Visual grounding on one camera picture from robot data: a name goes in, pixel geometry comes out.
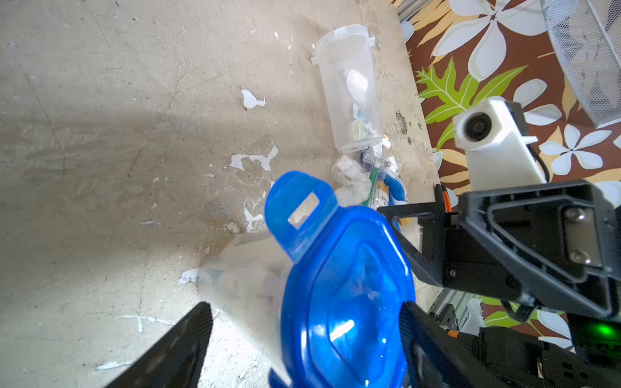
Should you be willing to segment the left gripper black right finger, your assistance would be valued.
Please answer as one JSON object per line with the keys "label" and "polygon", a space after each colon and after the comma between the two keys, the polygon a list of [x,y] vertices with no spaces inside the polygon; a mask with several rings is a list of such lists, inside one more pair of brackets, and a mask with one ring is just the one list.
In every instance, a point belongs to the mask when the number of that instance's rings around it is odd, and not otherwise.
{"label": "left gripper black right finger", "polygon": [[399,312],[399,334],[411,387],[506,387],[415,302]]}

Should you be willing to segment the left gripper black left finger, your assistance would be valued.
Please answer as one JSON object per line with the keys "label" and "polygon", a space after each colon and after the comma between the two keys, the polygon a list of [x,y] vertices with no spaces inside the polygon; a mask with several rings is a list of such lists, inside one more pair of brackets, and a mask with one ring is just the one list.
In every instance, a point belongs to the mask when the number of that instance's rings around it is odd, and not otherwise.
{"label": "left gripper black left finger", "polygon": [[197,388],[212,330],[211,306],[200,302],[108,386]]}

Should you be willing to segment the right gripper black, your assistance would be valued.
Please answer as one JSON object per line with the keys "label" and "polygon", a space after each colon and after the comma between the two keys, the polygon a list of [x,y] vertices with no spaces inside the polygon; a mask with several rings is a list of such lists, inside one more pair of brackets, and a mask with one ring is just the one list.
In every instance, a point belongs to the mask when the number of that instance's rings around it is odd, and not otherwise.
{"label": "right gripper black", "polygon": [[379,207],[419,281],[529,307],[620,319],[620,208],[586,181]]}

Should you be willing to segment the green toothbrush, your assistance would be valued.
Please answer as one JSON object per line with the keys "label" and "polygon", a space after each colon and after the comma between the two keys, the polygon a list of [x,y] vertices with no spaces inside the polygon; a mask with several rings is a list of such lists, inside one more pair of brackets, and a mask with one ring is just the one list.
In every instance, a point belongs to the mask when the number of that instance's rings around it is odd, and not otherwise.
{"label": "green toothbrush", "polygon": [[370,174],[372,188],[370,190],[370,195],[365,202],[365,206],[373,210],[376,210],[380,207],[388,206],[390,201],[389,188],[379,178],[379,173],[380,170],[378,168],[375,168]]}

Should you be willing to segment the white packet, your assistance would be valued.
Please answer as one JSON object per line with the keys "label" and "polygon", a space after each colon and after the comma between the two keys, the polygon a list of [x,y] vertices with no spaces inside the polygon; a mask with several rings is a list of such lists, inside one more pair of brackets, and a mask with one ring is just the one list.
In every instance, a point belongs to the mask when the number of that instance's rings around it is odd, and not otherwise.
{"label": "white packet", "polygon": [[349,69],[344,74],[346,88],[349,95],[358,103],[365,103],[369,90],[369,81],[367,77],[355,69]]}

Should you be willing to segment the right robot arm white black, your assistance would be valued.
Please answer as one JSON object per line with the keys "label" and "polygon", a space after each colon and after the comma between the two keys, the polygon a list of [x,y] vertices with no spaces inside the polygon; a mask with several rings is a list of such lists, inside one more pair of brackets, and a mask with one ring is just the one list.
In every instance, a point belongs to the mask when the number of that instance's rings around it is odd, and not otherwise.
{"label": "right robot arm white black", "polygon": [[414,218],[419,246],[398,235],[412,271],[432,286],[497,299],[510,318],[564,312],[571,344],[509,328],[451,335],[413,302],[399,333],[415,387],[617,387],[620,384],[620,209],[584,180],[468,192],[383,207]]}

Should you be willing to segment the white mesh basket right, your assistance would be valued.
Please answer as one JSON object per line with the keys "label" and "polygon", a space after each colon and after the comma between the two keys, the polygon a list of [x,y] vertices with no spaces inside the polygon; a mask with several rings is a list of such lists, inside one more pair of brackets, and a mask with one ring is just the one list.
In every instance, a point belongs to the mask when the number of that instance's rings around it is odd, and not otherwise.
{"label": "white mesh basket right", "polygon": [[620,2],[543,1],[552,46],[577,101],[600,129],[620,122]]}

